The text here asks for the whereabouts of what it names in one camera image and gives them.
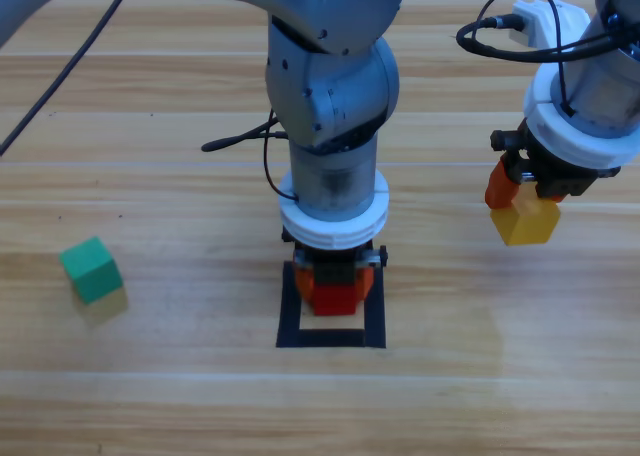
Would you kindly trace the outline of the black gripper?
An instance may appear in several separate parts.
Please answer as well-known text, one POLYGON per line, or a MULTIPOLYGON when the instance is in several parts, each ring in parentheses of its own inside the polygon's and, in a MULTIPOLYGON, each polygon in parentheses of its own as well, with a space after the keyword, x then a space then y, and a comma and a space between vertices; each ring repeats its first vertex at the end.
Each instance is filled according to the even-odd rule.
POLYGON ((286 228, 281 238, 294 244, 294 282, 300 298, 313 305, 314 280, 321 285, 356 286, 356 300, 364 302, 374 284, 374 269, 385 268, 387 247, 374 247, 372 240, 351 249, 322 250, 296 240, 286 228))
POLYGON ((503 152, 485 191, 485 203, 492 210, 509 208, 526 182, 535 183, 539 199, 561 202, 620 172, 619 167, 591 169, 568 163, 538 142, 529 128, 494 130, 490 139, 492 149, 503 152))

